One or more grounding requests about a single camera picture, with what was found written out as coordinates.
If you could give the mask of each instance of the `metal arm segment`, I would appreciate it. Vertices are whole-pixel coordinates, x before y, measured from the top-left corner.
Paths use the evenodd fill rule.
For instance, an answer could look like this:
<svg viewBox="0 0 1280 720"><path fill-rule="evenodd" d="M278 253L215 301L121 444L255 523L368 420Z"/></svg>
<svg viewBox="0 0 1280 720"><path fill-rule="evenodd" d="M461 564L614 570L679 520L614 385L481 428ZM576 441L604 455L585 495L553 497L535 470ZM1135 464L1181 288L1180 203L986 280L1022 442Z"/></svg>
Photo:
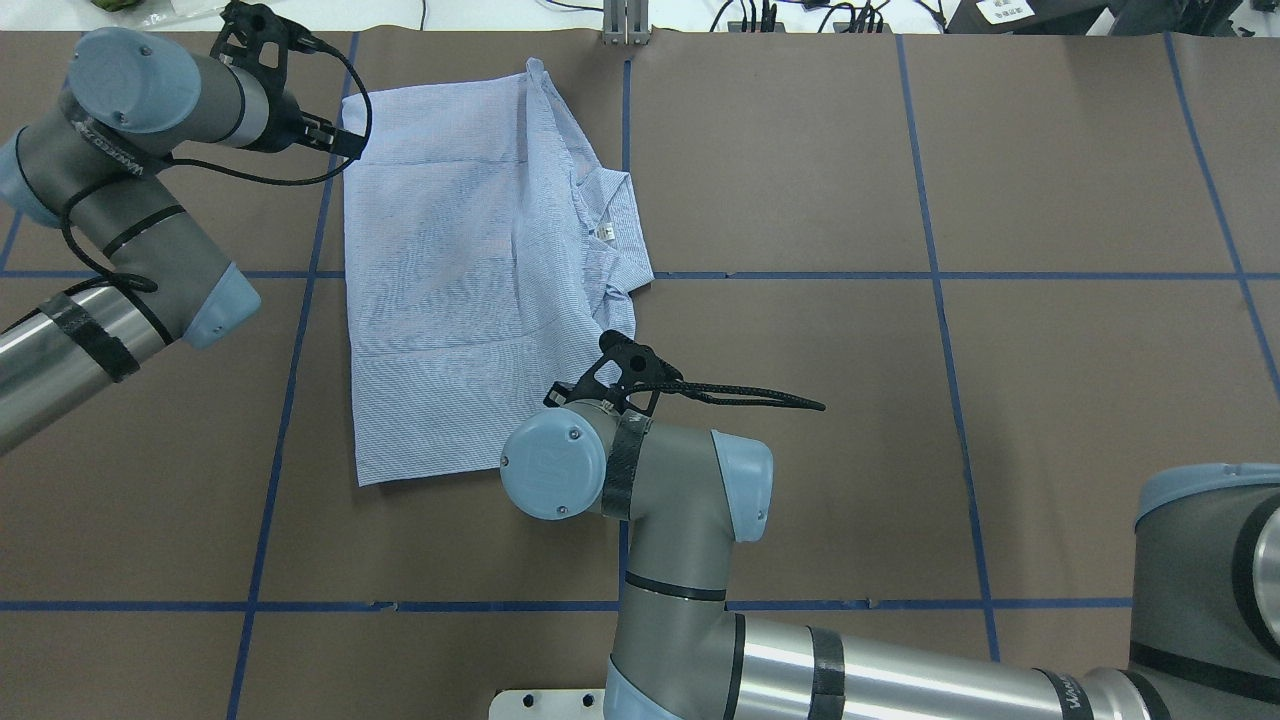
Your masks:
<svg viewBox="0 0 1280 720"><path fill-rule="evenodd" d="M508 495L535 516L558 519L591 510L631 520L631 565L605 694L611 720L1275 717L1276 705L1258 700L1265 688L1253 691L1252 698L1216 692L1201 679L1170 676L1138 657L1126 673L1100 669L1076 679L728 612L724 588L733 542L742 539L748 519L763 520L768 512L767 492L754 515L732 498L742 497L741 483L768 483L741 471L733 455L744 446L724 442L714 432L653 423L640 436L639 450L628 451L636 433L625 425L636 421L634 414L618 415L612 405L591 400L544 410L512 434L502 462ZM531 428L545 432L531 433ZM579 462L584 454L608 457L607 468ZM634 473L620 474L620 464L627 466L628 459ZM1221 556L1238 544L1244 518L1260 501L1275 496L1275 483L1280 478L1270 489L1254 488L1252 495L1219 489L1143 520L1138 579L1147 587L1135 592L1135 641L1172 648L1190 643L1188 651L1234 659L1236 666L1247 662L1253 678L1270 679L1272 688L1280 684L1280 656L1270 657L1239 618L1225 625L1221 620L1238 615L1226 579L1231 564L1229 559L1220 562ZM620 493L630 498L621 505L625 512L617 512ZM1272 502L1280 518L1280 497ZM1183 512L1201 518L1190 525L1197 532L1184 532L1188 525L1178 519ZM1280 543L1280 519L1262 518L1256 524L1261 538L1249 539L1247 552L1240 552L1258 568L1258 607L1270 609L1276 560L1266 548ZM1175 543L1170 534L1181 539ZM1188 543L1216 550L1190 552ZM1219 584L1199 582L1194 573L1174 573L1162 583L1148 579L1153 571L1178 569L1179 562L1217 568ZM1188 579L1196 589L1185 588ZM1199 596L1215 598L1220 611L1208 611L1208 601L1196 600ZM1271 612L1271 624L1263 626L1280 626ZM1199 628L1178 630L1180 642L1171 637L1172 625L1157 628L1153 616L1183 626L1198 619ZM1224 626L1225 634L1219 632Z"/></svg>
<svg viewBox="0 0 1280 720"><path fill-rule="evenodd" d="M211 345L261 305L156 179L174 147L360 155L365 138L302 113L284 88L289 51L340 54L265 5L233 0L223 17L218 59L123 28L86 35L58 106L0 146L0 196L38 224L67 215L114 268L82 256L102 273L99 287L54 296L0 334L0 455L165 345ZM268 64L264 47L278 51Z"/></svg>

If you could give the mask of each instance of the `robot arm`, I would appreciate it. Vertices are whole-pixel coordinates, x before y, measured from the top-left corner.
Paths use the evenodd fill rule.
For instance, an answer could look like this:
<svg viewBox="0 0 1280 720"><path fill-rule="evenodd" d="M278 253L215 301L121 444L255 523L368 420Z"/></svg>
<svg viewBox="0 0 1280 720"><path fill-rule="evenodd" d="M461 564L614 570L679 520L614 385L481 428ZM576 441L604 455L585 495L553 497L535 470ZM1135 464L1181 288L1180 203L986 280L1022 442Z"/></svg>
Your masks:
<svg viewBox="0 0 1280 720"><path fill-rule="evenodd" d="M617 338L602 346L620 383L596 382L596 365L557 384L549 398L562 406L511 436L502 480L535 518L631 523L607 719L1276 717L1280 468L1196 466L1148 484L1128 670L1076 679L948 657L727 611L733 544L759 539L768 520L772 455L652 421L626 396L653 378L627 368L657 356Z"/></svg>
<svg viewBox="0 0 1280 720"><path fill-rule="evenodd" d="M260 297L155 177L184 141L261 152L293 143L348 160L365 138L302 113L285 90L291 51L346 58L265 5L233 1L210 56L123 28L76 46L58 106L0 147L0 195L60 227L100 277L69 288L0 334L0 455L174 342L206 347L252 315ZM274 56L261 61L264 54ZM357 85L364 86L357 78ZM366 109L369 109L366 94ZM79 227L110 261L79 250Z"/></svg>

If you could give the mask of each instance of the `grid line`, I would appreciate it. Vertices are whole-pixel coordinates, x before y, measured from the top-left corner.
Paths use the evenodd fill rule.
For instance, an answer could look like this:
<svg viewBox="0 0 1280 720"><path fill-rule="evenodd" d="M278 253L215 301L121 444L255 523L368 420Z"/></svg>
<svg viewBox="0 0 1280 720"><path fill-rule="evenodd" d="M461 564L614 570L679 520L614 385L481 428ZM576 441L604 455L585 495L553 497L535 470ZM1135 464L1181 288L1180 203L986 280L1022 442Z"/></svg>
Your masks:
<svg viewBox="0 0 1280 720"><path fill-rule="evenodd" d="M1039 597L1039 598L919 598L919 600L731 600L728 610L758 612L829 611L947 611L983 610L1074 610L1133 607L1132 597ZM0 601L0 612L246 612L247 601ZM255 612L283 614L509 614L509 612L617 612L612 600L529 601L259 601Z"/></svg>
<svg viewBox="0 0 1280 720"><path fill-rule="evenodd" d="M915 188L920 199L920 220L924 224L924 245L929 255L929 274L933 283L933 304L938 314L938 332L942 336L942 360L947 369L947 388L951 395L951 415L956 424L956 437L960 442L960 462L964 471L965 492L969 505L969 533L973 538L973 555L978 573L978 591L982 594L982 612L987 624L987 652L992 662L1000 662L1000 637L996 634L996 611L991 605L991 580L987 573L987 548L982 541L982 518L978 514L978 492L973 483L973 461L969 456L969 433L964 423L964 407L960 404L960 382L956 378L955 355L951 351L951 328L947 325L946 301L942 296L942 273L938 266L938 249L933 241L933 217L929 214L929 196L924 184L924 161L920 158L920 136L915 124L915 108L911 104L911 76L906 67L906 44L901 35L893 36L897 44L897 67L902 77L902 102L906 109L906 131L911 141L911 163L915 165Z"/></svg>
<svg viewBox="0 0 1280 720"><path fill-rule="evenodd" d="M1244 273L1244 264L1240 261L1240 252L1235 247L1235 238L1231 236L1231 225L1226 222L1226 211L1222 209L1222 200L1217 195L1217 183L1213 182L1213 173L1208 168L1208 159L1204 158L1204 147L1199 141L1199 132L1196 129L1196 118L1192 117L1190 104L1187 101L1187 88L1183 86L1183 73L1178 67L1178 51L1174 49L1174 36L1165 33L1165 53L1169 55L1169 69L1174 76L1174 88L1178 91L1178 104L1183 109L1183 119L1187 122L1187 135L1190 136L1192 149L1196 151L1196 161L1199 164L1201 174L1204 176L1204 188L1208 191L1210 202L1213 205L1213 214L1217 217L1217 225L1222 231L1222 241L1226 243L1226 252L1231 256L1231 266L1235 268L1235 278L1240 283L1240 295L1244 296L1244 305L1249 311L1249 322L1253 323L1253 332L1258 338L1262 350L1262 361L1266 364L1267 374L1271 377L1271 388L1280 400L1280 372L1276 370L1275 355L1271 352L1271 343L1267 342L1267 333L1262 328L1262 318L1258 307L1253 302L1253 292L1249 290L1249 279Z"/></svg>
<svg viewBox="0 0 1280 720"><path fill-rule="evenodd" d="M9 254L13 252L13 246L18 242L18 228L22 225L22 210L18 210L13 215L13 222L9 223L9 232L4 238L4 249L0 249L0 272L4 272L5 265L9 264Z"/></svg>
<svg viewBox="0 0 1280 720"><path fill-rule="evenodd" d="M347 58L352 64L356 63L356 55L360 50L360 33L355 32L351 36L351 46L347 50ZM342 82L342 95L338 99L338 126L342 126L342 99L347 96L351 91L351 74L348 73ZM329 155L329 169L333 169L338 164L338 156ZM302 360L302 345L306 340L307 322L311 316L311 301L315 296L316 274L320 269L320 250L324 245L324 231L325 220L329 217L329 202L333 197L333 178L324 182L324 193L320 200L320 213L316 218L315 237L311 241L311 260L307 264L307 284L302 293L302 309L298 314L298 329L297 336L293 341L293 356L289 359L289 377L284 387L284 404L280 409L280 427L275 437L275 455L271 459L271 474L268 479L266 486L266 501L262 506L262 524L259 529L257 536L257 551L253 555L253 570L250 577L248 585L248 600L247 607L244 609L244 623L241 628L241 642L239 650L236 655L236 669L232 675L232 689L230 697L227 701L227 720L236 720L239 712L239 698L241 692L244 688L244 673L248 665L250 646L253 639L253 621L257 616L259 594L262 587L262 571L266 565L266 548L268 542L271 536L271 520L275 514L275 498L280 487L280 470L284 464L284 441L289 433L289 421L293 418L293 400L297 391L298 382L298 365Z"/></svg>
<svg viewBox="0 0 1280 720"><path fill-rule="evenodd" d="M319 281L346 279L344 270L242 270L244 277L252 279L308 279L315 277ZM91 278L91 270L0 270L0 279L83 279ZM1001 282L1027 282L1027 281L1097 281L1097 282L1239 282L1240 273L1108 273L1092 270L940 270L938 277L943 281L1001 281ZM1280 273L1243 273L1249 282L1280 281ZM777 272L717 272L717 270L655 270L654 278L659 281L914 281L928 282L933 279L933 273L916 270L777 270Z"/></svg>

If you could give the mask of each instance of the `metal bracket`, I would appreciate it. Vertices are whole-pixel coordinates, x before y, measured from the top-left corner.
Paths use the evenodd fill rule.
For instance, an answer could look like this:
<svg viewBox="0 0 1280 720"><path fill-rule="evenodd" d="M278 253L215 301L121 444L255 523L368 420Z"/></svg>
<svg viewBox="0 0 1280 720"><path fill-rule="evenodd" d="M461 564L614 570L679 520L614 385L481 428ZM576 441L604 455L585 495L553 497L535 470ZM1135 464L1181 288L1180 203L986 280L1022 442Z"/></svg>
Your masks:
<svg viewBox="0 0 1280 720"><path fill-rule="evenodd" d="M605 45L648 45L649 0L604 0Z"/></svg>

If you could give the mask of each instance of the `label sticker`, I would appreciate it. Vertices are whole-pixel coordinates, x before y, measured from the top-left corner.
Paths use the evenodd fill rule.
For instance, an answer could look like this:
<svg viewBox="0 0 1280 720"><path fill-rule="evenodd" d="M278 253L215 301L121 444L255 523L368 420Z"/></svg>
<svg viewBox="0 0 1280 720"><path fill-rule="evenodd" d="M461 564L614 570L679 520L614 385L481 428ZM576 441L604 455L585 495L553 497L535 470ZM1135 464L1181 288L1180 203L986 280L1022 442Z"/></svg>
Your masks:
<svg viewBox="0 0 1280 720"><path fill-rule="evenodd" d="M1021 20L1036 14L1027 0L982 0L978 3L978 10L993 26Z"/></svg>

